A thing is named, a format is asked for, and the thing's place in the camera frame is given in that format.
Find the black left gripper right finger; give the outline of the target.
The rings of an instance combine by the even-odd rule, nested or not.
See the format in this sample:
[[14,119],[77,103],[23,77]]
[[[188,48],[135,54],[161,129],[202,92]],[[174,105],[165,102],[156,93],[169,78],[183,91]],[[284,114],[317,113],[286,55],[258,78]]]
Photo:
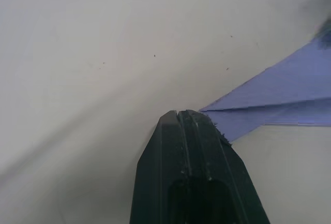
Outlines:
[[269,223],[257,191],[229,141],[206,115],[181,111],[188,169],[187,223]]

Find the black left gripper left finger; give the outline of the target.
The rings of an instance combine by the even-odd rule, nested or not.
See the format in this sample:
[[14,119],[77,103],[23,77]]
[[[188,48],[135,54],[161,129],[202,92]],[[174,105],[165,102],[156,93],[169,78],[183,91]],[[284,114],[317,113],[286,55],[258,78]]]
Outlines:
[[160,117],[137,163],[130,223],[191,223],[189,162],[182,118],[191,110]]

